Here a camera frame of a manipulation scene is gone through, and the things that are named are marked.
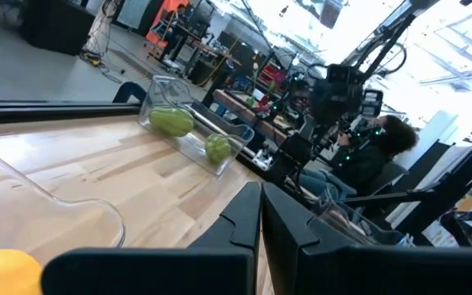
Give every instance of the green fruit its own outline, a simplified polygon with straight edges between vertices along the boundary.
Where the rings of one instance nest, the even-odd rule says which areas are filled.
[[[229,140],[223,136],[212,134],[206,139],[205,152],[210,161],[219,164],[224,159],[230,157],[231,148]]]
[[[148,119],[161,132],[174,137],[183,137],[194,128],[193,115],[175,107],[156,107],[148,114]]]

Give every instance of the clear plastic bin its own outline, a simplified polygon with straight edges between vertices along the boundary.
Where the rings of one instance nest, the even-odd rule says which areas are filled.
[[[155,108],[188,111],[194,117],[193,130],[180,138],[161,132],[149,119],[151,111]],[[138,122],[144,128],[160,133],[168,144],[214,175],[221,175],[254,137],[254,131],[249,126],[231,125],[222,120],[215,112],[193,98],[185,83],[172,77],[152,77]],[[213,162],[207,157],[205,145],[207,138],[213,134],[226,138],[230,145],[230,154],[223,161]]]
[[[64,202],[0,160],[0,249],[29,253],[45,265],[78,247],[119,247],[123,219],[111,204]]]
[[[321,201],[318,216],[358,243],[413,246],[408,236],[396,230],[383,230],[366,219],[358,210],[353,210],[342,202],[336,203],[328,197]]]

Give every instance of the floor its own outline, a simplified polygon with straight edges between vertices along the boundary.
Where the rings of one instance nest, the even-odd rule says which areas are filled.
[[[109,51],[104,63],[110,69],[109,75],[119,81],[108,79],[98,68],[78,57],[30,46],[18,34],[12,22],[15,16],[10,13],[8,19],[10,24],[5,23],[0,10],[0,100],[110,102],[120,83],[134,81],[148,88],[147,72],[168,75],[157,61],[147,59],[148,48],[143,46],[143,37],[114,25],[109,48],[123,54],[119,57]],[[105,48],[107,37],[105,30],[101,31],[99,43]],[[125,57],[129,57],[130,63],[125,62]],[[189,87],[191,94],[198,99],[202,99],[206,92],[191,84]]]

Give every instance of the desk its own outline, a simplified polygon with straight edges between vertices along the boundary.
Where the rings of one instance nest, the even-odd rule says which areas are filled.
[[[61,200],[100,198],[114,205],[125,222],[125,247],[186,247],[247,181],[260,180],[237,161],[216,178],[138,125],[136,116],[0,125],[0,159]],[[14,196],[12,185],[0,175],[0,195]],[[27,211],[33,214],[34,206],[23,208],[23,216]],[[23,250],[46,263],[56,253],[43,246],[74,238],[75,229],[61,226]],[[265,251],[260,261],[259,284],[271,289]]]
[[[242,96],[239,100],[232,98],[223,90],[216,90],[213,94],[214,101],[220,104],[222,107],[225,107],[233,112],[240,120],[244,121],[245,124],[254,126],[254,130],[263,134],[268,139],[273,140],[275,143],[280,145],[286,138],[286,133],[282,132],[278,127],[273,126],[269,122],[260,120],[256,123],[256,114],[254,111],[249,109],[245,105],[245,99],[247,99],[246,94],[241,94]]]

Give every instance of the yellow fruit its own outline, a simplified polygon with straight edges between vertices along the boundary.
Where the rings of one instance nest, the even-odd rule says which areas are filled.
[[[42,266],[19,250],[0,250],[0,294],[40,295]]]

